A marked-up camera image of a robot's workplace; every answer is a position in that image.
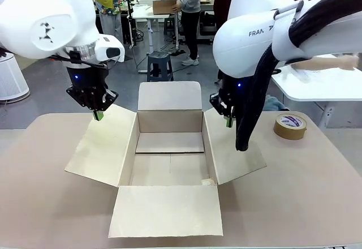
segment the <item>brown packing tape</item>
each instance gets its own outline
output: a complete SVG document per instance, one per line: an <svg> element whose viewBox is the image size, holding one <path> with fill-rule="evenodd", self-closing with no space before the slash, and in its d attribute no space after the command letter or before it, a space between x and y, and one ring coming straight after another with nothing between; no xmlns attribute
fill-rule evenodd
<svg viewBox="0 0 362 249"><path fill-rule="evenodd" d="M281 114L277 116L274 132L287 140L300 140L307 130L307 122L294 114Z"/></svg>

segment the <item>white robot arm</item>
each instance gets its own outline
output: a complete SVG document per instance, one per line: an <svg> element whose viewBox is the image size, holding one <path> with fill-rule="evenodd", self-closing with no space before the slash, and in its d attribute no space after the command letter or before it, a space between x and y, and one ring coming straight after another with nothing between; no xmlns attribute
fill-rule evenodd
<svg viewBox="0 0 362 249"><path fill-rule="evenodd" d="M225 74L210 102L236 119L236 148L245 151L277 66L328 53L362 51L362 0L232 0L214 39Z"/></svg>
<svg viewBox="0 0 362 249"><path fill-rule="evenodd" d="M106 65L124 47L115 37L99 34L93 0L0 0L0 47L27 58L52 55L67 67L67 90L100 119L118 97L108 90Z"/></svg>

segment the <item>white strap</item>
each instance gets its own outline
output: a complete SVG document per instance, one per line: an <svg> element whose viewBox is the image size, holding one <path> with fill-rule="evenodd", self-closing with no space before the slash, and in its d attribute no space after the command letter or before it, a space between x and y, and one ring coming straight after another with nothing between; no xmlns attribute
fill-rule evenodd
<svg viewBox="0 0 362 249"><path fill-rule="evenodd" d="M297 48L289 38L289 28L293 23L296 8L278 14L275 17L273 43L271 48L273 54L279 61L290 61L293 59L310 59L309 56Z"/></svg>

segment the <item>person in gray hoodie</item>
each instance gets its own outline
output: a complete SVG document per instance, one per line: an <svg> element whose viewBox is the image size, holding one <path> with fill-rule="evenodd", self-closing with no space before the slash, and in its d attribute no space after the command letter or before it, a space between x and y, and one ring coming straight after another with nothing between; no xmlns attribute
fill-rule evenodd
<svg viewBox="0 0 362 249"><path fill-rule="evenodd" d="M173 6L175 12L182 11L181 23L185 35L187 47L190 50L189 57L182 65L199 65L197 59L197 24L199 23L201 4L200 0L180 0Z"/></svg>

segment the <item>white air purifier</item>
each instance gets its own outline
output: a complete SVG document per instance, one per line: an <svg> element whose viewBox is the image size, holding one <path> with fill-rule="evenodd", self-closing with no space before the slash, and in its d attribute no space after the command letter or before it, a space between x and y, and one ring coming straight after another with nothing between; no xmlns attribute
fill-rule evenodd
<svg viewBox="0 0 362 249"><path fill-rule="evenodd" d="M29 87L13 54L0 57L0 104L27 98Z"/></svg>

